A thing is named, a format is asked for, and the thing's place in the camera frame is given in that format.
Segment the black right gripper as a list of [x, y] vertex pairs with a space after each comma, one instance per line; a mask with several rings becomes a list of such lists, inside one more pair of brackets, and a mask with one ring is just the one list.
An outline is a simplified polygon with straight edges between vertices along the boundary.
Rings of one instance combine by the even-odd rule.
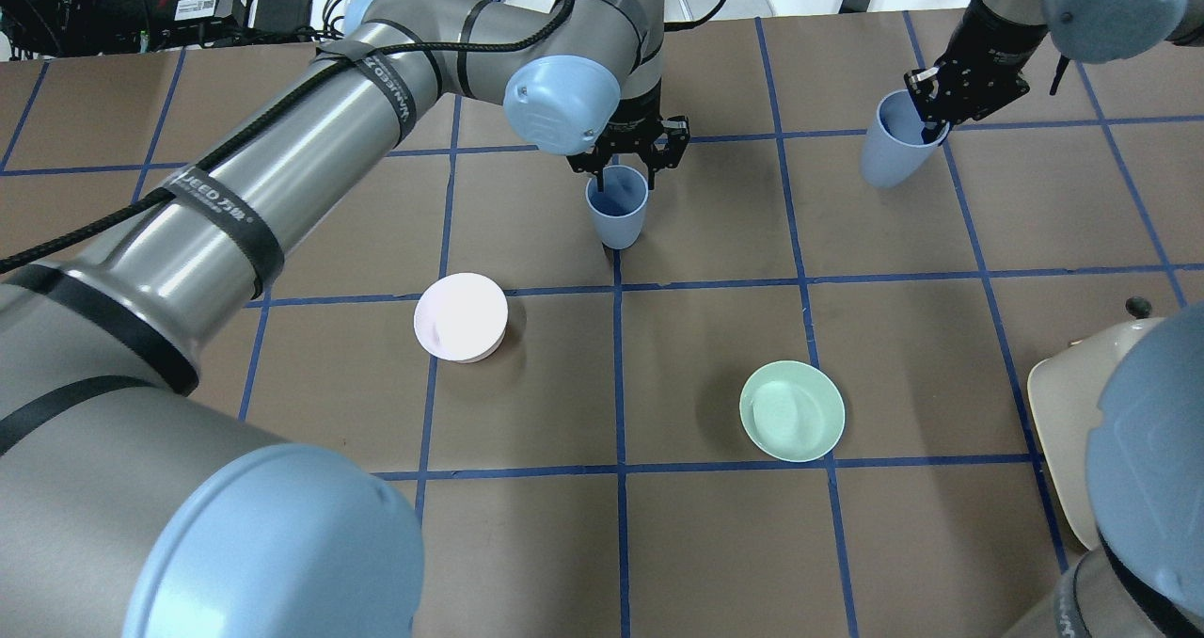
[[963, 17], [933, 65], [904, 73], [923, 122], [923, 144], [942, 144], [948, 126], [982, 120], [1023, 98], [1029, 84], [1022, 69], [1029, 58], [1029, 25]]

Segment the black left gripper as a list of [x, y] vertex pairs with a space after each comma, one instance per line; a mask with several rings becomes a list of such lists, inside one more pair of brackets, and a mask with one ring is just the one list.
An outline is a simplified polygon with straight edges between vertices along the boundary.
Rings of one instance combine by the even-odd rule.
[[606, 166], [610, 158], [636, 154], [647, 167], [649, 191], [657, 188], [657, 176], [680, 165], [689, 144], [687, 116], [665, 118], [659, 102], [622, 102], [601, 132], [594, 147], [568, 156], [576, 172], [590, 172], [590, 197], [606, 191]]

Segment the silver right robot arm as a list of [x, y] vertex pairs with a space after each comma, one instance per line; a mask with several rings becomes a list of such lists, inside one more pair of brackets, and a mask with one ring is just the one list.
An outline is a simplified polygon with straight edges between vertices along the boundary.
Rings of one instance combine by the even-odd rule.
[[907, 88], [1084, 545], [1013, 634], [1199, 637], [1202, 0], [969, 0]]

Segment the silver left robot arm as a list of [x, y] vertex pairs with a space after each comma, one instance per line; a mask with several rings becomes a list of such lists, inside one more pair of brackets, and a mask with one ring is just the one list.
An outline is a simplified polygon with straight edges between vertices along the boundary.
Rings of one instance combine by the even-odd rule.
[[136, 203], [2, 261], [5, 637], [409, 637], [417, 509], [199, 404], [199, 354], [452, 93], [579, 156], [647, 110], [665, 0], [354, 0], [346, 39]]

